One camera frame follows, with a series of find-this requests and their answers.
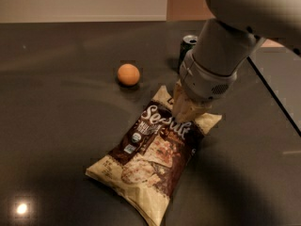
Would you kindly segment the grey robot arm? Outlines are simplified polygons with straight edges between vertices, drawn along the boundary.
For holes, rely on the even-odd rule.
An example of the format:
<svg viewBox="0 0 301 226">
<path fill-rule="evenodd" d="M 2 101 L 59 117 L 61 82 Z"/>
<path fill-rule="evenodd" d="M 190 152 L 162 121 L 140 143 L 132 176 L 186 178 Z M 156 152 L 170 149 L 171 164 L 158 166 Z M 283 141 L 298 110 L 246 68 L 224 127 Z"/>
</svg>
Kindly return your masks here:
<svg viewBox="0 0 301 226">
<path fill-rule="evenodd" d="M 180 67 L 172 116 L 192 121 L 225 96 L 241 64 L 266 40 L 301 53 L 301 0 L 206 0 L 214 15 Z"/>
</svg>

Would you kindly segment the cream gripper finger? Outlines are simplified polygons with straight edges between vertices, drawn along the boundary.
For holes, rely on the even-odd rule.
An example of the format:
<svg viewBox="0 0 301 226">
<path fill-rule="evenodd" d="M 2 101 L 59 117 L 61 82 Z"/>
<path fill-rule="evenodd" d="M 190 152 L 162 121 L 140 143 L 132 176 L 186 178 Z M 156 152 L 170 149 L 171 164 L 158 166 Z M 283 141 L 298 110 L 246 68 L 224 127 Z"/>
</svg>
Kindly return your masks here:
<svg viewBox="0 0 301 226">
<path fill-rule="evenodd" d="M 173 90 L 172 116 L 176 121 L 186 121 L 187 101 L 181 81 L 177 81 Z"/>
<path fill-rule="evenodd" d="M 211 102 L 194 103 L 191 100 L 184 99 L 181 102 L 180 122 L 192 121 L 203 115 L 212 108 Z"/>
</svg>

